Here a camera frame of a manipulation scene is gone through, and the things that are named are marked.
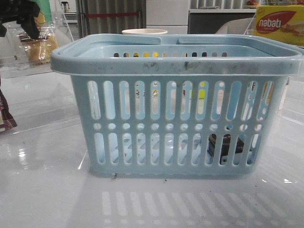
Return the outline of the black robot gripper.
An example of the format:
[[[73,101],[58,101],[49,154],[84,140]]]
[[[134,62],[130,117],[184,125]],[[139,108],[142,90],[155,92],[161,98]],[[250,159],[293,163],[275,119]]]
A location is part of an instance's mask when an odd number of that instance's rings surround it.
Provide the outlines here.
[[[31,39],[38,39],[40,31],[36,26],[34,17],[40,13],[39,5],[30,0],[1,0],[0,22],[16,21]]]

